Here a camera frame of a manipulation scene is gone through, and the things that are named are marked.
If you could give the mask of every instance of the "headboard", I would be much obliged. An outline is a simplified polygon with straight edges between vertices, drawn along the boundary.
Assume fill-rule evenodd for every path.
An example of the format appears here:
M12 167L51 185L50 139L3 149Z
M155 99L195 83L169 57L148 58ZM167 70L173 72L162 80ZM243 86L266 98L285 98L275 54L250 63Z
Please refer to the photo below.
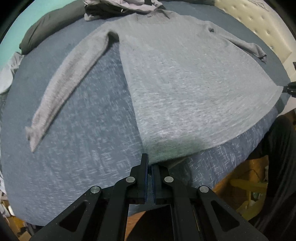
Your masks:
M258 35L278 56L291 81L296 81L296 40L281 17L263 0L215 0L215 6Z

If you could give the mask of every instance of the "yellow plastic chair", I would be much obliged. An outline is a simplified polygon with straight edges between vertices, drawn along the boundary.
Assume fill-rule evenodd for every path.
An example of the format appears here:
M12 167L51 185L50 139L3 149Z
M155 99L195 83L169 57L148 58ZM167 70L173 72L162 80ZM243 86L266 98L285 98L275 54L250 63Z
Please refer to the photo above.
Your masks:
M237 212L247 221L257 216L262 210L268 183L254 183L242 179L231 179L230 184L233 187L247 191L247 200L237 209ZM251 192L260 193L258 201L251 200Z

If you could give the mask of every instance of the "black pants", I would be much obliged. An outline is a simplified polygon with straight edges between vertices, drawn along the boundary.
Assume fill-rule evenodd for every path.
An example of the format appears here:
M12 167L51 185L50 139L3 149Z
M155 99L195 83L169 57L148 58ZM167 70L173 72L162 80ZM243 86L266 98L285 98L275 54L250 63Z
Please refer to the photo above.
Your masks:
M296 132L278 117L248 159L268 155L268 187L264 206L250 220L269 241L296 240Z

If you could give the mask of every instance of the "metal screw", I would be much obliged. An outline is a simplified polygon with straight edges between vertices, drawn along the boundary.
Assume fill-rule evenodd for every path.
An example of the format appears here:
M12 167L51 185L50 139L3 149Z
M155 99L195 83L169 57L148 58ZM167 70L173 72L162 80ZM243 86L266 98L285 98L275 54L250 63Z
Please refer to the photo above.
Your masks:
M91 192L92 193L98 193L99 191L100 191L100 187L98 187L98 186L91 187Z
M135 178L134 177L127 177L126 178L126 182L127 183L133 183L135 181Z
M209 188L207 186L201 186L200 191L203 193L207 193L209 191Z
M171 183L171 182L173 182L173 178L172 177L170 177L170 176L168 176L168 177L165 177L165 181L167 182L167 183Z

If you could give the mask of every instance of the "long-sleeve shirt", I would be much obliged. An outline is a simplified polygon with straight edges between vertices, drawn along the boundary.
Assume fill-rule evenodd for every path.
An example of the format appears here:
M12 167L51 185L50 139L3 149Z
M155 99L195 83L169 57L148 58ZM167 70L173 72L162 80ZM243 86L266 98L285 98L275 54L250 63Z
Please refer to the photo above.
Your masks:
M32 126L26 127L32 151L106 51L109 35L120 42L150 163L188 156L235 138L266 115L282 92L245 52L265 60L258 45L212 22L171 11L132 14L104 23L65 58L49 82Z

